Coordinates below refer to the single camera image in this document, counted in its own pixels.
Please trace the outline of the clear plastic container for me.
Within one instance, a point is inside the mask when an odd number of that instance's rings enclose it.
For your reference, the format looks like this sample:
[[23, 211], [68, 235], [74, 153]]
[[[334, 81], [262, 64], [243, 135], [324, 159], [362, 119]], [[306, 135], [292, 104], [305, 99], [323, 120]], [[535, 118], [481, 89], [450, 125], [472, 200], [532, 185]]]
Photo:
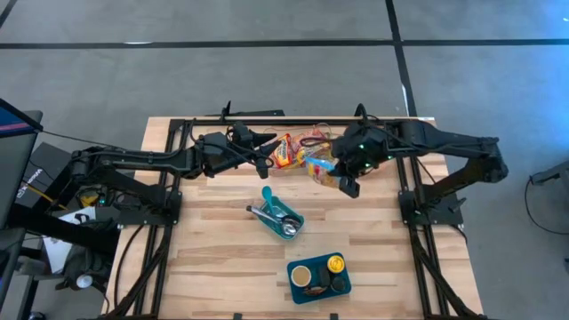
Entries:
[[[305, 147], [314, 147], [317, 144], [321, 144], [321, 143], [325, 143], [327, 142], [327, 140], [330, 140], [331, 138], [333, 138], [334, 136], [336, 136], [336, 133], [333, 132], [332, 127], [329, 124], [326, 123], [318, 123], [318, 124], [314, 124], [311, 126], [270, 126], [269, 128], [265, 129], [263, 132], [264, 133], [275, 133], [276, 134], [276, 139], [278, 139], [279, 137], [285, 135], [286, 133], [289, 133], [291, 135], [291, 138], [299, 133], [303, 133], [309, 129], [312, 128], [317, 128], [320, 131], [322, 131], [323, 133], [326, 134], [326, 138], [305, 138], [301, 140], [301, 145], [305, 146]], [[296, 153], [296, 151], [293, 150], [293, 163], [294, 163], [294, 154]], [[303, 167], [295, 167], [294, 164], [290, 164], [289, 166], [282, 168], [282, 169], [278, 169], [276, 167], [276, 175], [277, 176], [284, 176], [284, 175], [298, 175], [298, 174], [302, 174], [305, 169], [306, 169], [306, 165], [304, 165]]]

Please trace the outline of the black equipment stand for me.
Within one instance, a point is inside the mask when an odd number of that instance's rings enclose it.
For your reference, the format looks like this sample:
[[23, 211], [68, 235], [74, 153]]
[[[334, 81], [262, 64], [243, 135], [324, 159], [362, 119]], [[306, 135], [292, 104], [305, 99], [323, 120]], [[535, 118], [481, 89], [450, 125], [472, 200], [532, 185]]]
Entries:
[[73, 224], [47, 214], [33, 212], [20, 204], [0, 210], [0, 311], [9, 291], [17, 259], [28, 231], [110, 255], [116, 250], [118, 234]]

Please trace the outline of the black bracket bar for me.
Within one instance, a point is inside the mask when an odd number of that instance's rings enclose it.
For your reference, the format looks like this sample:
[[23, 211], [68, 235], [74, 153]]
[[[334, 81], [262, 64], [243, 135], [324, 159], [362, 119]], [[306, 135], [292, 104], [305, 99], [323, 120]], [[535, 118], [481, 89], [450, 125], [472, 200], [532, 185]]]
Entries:
[[212, 114], [212, 116], [218, 118], [225, 118], [227, 116], [285, 116], [285, 112], [282, 109], [232, 112], [231, 101], [229, 101], [219, 114]]

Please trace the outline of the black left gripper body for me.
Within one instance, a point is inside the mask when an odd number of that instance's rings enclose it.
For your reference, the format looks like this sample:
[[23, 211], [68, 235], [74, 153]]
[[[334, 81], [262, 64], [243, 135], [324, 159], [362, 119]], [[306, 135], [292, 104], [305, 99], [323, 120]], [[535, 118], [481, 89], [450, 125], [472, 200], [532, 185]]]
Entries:
[[240, 164], [255, 164], [255, 159], [252, 150], [235, 145], [222, 132], [194, 139], [194, 169], [205, 176], [215, 176]]

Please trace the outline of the black box with white print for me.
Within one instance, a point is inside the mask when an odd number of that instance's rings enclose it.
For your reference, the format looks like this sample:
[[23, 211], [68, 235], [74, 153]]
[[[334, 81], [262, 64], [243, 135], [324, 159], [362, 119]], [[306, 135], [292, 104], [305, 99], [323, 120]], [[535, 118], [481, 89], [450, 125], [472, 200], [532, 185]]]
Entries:
[[28, 160], [16, 204], [38, 210], [62, 210], [71, 199], [68, 161], [71, 155], [42, 142]]

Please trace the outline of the large teal tray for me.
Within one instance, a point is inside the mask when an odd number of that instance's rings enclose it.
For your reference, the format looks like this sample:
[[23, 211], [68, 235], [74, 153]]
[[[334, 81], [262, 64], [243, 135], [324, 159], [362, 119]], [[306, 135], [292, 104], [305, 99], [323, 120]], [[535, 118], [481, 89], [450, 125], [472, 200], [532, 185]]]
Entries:
[[[308, 297], [302, 293], [305, 288], [320, 286], [318, 284], [318, 271], [317, 271], [317, 269], [320, 266], [326, 266], [326, 262], [327, 262], [328, 258], [332, 255], [335, 255], [335, 254], [339, 254], [343, 257], [343, 255], [340, 252], [333, 252], [333, 253], [328, 253], [326, 255], [316, 256], [316, 257], [312, 257], [312, 258], [308, 258], [308, 259], [304, 259], [304, 260], [295, 260], [295, 261], [290, 262], [287, 265], [287, 275], [288, 275], [288, 280], [289, 280], [289, 284], [290, 284], [291, 295], [292, 295], [293, 302], [295, 304], [298, 304], [298, 305], [306, 304], [306, 303], [313, 302], [316, 300], [328, 299], [328, 298], [346, 295], [346, 294], [350, 293], [350, 291], [352, 289], [352, 285], [351, 285], [351, 282], [349, 279], [349, 272], [348, 272], [347, 265], [346, 265], [345, 269], [340, 274], [333, 274], [330, 272], [331, 284], [328, 286], [328, 289], [324, 293], [322, 293], [321, 295], [318, 295], [316, 297]], [[297, 287], [291, 281], [291, 278], [290, 278], [291, 271], [294, 267], [299, 266], [299, 265], [306, 266], [311, 271], [312, 278], [311, 278], [310, 284], [307, 287], [303, 287], [303, 288]]]

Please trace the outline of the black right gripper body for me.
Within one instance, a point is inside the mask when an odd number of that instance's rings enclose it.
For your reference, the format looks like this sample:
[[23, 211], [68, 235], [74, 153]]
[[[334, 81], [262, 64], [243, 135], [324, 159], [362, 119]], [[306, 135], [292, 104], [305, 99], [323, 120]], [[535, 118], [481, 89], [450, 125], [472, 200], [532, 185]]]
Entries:
[[350, 124], [344, 133], [332, 141], [332, 155], [344, 163], [346, 175], [360, 177], [371, 169], [377, 169], [391, 155], [387, 149], [387, 134], [379, 127]]

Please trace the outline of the white paper sheet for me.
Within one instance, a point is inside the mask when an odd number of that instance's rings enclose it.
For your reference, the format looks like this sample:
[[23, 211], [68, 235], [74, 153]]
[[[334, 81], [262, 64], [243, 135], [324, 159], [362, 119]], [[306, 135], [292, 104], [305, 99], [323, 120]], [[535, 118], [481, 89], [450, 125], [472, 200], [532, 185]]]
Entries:
[[[96, 211], [92, 206], [85, 207], [84, 209], [64, 214], [59, 217], [59, 220], [81, 225], [89, 221], [95, 221]], [[51, 236], [45, 236], [43, 242], [51, 271], [53, 274], [60, 273], [64, 269], [72, 244]]]

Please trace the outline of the black computer monitor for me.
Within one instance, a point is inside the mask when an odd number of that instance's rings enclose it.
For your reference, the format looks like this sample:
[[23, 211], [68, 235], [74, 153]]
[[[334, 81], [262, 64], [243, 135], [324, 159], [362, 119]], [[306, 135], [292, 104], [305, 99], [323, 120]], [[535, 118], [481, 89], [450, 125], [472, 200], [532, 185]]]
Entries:
[[8, 221], [36, 136], [43, 130], [42, 118], [41, 111], [21, 111], [0, 98], [0, 229]]

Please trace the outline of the small teal container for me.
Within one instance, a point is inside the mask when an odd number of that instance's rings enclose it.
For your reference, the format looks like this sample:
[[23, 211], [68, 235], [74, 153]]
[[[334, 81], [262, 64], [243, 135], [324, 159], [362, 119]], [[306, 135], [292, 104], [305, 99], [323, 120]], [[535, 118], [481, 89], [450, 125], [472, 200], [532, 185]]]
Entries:
[[[260, 217], [260, 221], [284, 240], [294, 239], [304, 225], [304, 217], [298, 214], [287, 204], [283, 203], [277, 196], [272, 196], [272, 204], [272, 210], [269, 209], [268, 202], [265, 202], [260, 208], [260, 210], [266, 215], [270, 216], [272, 220]], [[294, 227], [296, 229], [296, 232], [294, 235], [285, 233], [280, 227], [280, 223], [284, 218], [295, 220]]]

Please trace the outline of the silver metal spoon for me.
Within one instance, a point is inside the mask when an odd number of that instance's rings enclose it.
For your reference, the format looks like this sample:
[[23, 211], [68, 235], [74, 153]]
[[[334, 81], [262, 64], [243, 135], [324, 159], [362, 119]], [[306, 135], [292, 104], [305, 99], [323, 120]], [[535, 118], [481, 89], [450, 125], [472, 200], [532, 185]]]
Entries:
[[263, 211], [262, 211], [260, 208], [258, 208], [258, 207], [254, 207], [254, 206], [248, 205], [245, 209], [246, 209], [248, 212], [251, 212], [251, 213], [253, 213], [254, 215], [257, 215], [258, 217], [262, 217], [262, 218], [268, 220], [269, 214], [266, 214], [265, 212], [263, 212]]
[[298, 229], [289, 224], [281, 224], [276, 217], [268, 216], [268, 219], [277, 224], [282, 234], [286, 236], [295, 236]]

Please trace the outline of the teal plate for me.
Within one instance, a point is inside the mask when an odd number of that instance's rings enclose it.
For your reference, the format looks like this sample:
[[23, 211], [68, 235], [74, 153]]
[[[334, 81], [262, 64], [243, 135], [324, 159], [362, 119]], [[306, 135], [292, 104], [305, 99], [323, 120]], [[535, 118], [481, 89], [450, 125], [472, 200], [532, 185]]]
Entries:
[[268, 212], [271, 215], [275, 215], [274, 214], [274, 205], [273, 205], [273, 195], [272, 195], [272, 189], [270, 186], [265, 186], [262, 188], [261, 194], [265, 200], [266, 203], [266, 207]]

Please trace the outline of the dark bottle with yellow cap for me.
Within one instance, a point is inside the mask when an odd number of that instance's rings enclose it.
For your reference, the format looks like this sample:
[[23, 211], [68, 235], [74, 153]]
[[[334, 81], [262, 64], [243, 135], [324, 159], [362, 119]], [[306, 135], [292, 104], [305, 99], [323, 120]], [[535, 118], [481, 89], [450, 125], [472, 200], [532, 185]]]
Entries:
[[328, 258], [326, 266], [329, 272], [340, 274], [345, 269], [346, 262], [341, 255], [335, 254]]

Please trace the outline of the blue white snack packet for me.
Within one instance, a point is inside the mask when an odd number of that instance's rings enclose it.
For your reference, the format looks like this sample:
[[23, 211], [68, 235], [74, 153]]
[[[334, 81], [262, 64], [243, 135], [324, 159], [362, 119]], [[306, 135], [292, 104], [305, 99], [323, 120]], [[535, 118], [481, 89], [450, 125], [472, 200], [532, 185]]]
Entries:
[[317, 184], [328, 187], [338, 188], [340, 186], [340, 177], [329, 174], [334, 169], [334, 163], [324, 159], [307, 157], [305, 165], [308, 176]]

